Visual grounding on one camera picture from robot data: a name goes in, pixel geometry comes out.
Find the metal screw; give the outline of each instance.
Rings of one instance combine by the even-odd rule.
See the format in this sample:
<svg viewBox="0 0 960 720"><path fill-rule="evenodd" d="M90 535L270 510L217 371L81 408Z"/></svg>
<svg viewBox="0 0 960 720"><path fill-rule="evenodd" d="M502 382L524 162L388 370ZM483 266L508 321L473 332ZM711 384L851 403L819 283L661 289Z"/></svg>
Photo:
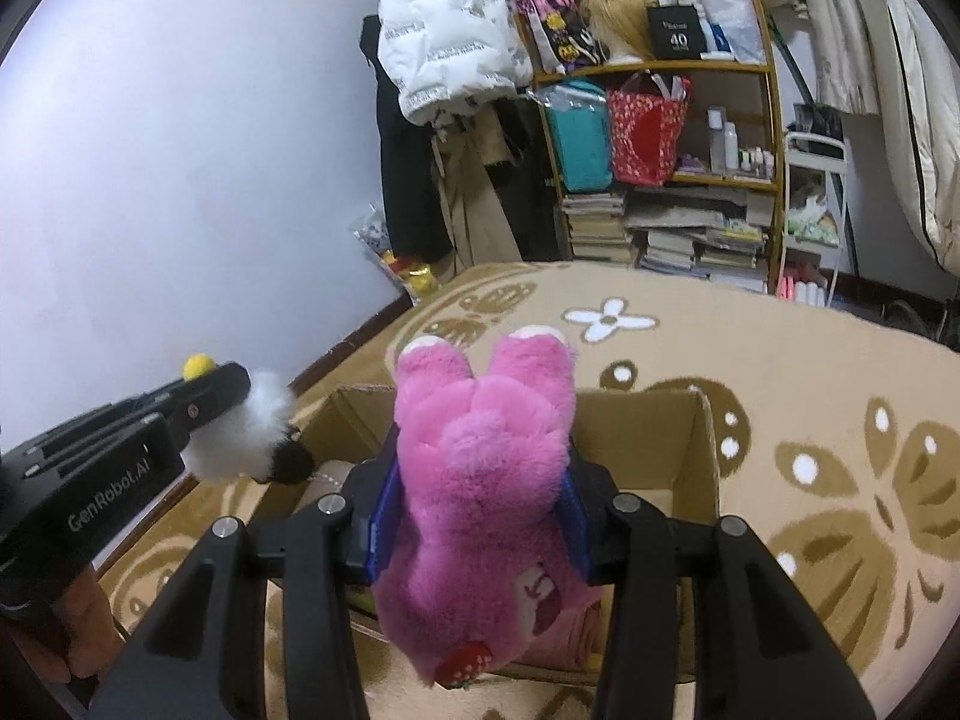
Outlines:
<svg viewBox="0 0 960 720"><path fill-rule="evenodd" d="M737 538L747 532L747 523L739 517L724 517L720 520L720 530Z"/></svg>
<svg viewBox="0 0 960 720"><path fill-rule="evenodd" d="M613 507L623 514L633 514L640 511L642 501L633 493L621 493L613 498Z"/></svg>
<svg viewBox="0 0 960 720"><path fill-rule="evenodd" d="M239 527L240 523L237 522L236 517L221 517L213 523L213 527L210 530L213 531L213 535L217 536L217 538L226 538L227 536L233 536Z"/></svg>
<svg viewBox="0 0 960 720"><path fill-rule="evenodd" d="M346 507L347 498L344 498L343 495L337 495L336 493L325 495L317 501L317 508L324 514L337 514L337 512L342 512Z"/></svg>

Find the finger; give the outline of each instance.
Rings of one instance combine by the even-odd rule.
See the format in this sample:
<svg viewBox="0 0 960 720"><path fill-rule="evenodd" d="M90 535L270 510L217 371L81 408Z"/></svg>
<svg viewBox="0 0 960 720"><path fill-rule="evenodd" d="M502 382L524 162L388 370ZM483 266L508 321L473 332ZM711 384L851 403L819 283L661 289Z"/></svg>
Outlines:
<svg viewBox="0 0 960 720"><path fill-rule="evenodd" d="M109 668L123 640L113 627L109 599L92 568L73 581L56 602L56 611L70 632L70 671L86 678Z"/></svg>
<svg viewBox="0 0 960 720"><path fill-rule="evenodd" d="M70 682L70 669L67 667L63 658L54 655L42 644L35 641L30 635L22 632L17 627L10 626L7 629L13 643L17 649L34 669L37 677L48 683L60 683L66 685Z"/></svg>

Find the white flower print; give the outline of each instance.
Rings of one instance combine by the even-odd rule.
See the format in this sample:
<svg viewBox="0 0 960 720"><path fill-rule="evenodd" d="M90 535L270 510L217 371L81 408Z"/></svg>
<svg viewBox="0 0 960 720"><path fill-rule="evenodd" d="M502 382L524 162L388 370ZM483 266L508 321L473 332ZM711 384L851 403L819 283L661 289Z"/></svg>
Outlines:
<svg viewBox="0 0 960 720"><path fill-rule="evenodd" d="M586 324L581 338L586 343L606 341L617 329L650 330L656 327L654 317L624 314L627 301L623 298L607 298L601 311L571 308L563 313L563 319L573 324Z"/></svg>

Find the blue gripper pad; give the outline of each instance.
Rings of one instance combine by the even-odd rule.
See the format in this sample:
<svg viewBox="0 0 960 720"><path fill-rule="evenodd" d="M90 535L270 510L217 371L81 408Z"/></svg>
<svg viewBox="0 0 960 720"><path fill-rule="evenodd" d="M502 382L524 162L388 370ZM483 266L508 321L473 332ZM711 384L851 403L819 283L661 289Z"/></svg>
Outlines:
<svg viewBox="0 0 960 720"><path fill-rule="evenodd" d="M576 569L580 578L589 584L593 576L593 564L590 558L590 525L587 511L570 469L563 474L560 499L553 511L560 520L563 543L566 545L566 555L570 559L570 565Z"/></svg>
<svg viewBox="0 0 960 720"><path fill-rule="evenodd" d="M390 565L402 512L403 481L400 479L400 463L394 456L368 525L366 570L370 584L374 584Z"/></svg>

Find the yellow pom-pom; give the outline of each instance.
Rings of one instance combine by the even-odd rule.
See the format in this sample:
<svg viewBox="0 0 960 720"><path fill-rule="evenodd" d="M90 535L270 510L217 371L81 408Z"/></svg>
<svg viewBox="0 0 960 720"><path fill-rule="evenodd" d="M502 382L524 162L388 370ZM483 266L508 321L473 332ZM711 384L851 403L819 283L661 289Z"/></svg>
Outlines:
<svg viewBox="0 0 960 720"><path fill-rule="evenodd" d="M209 373L215 367L217 367L217 364L213 362L213 357L205 354L195 354L184 365L184 379L186 381L199 379L200 376Z"/></svg>

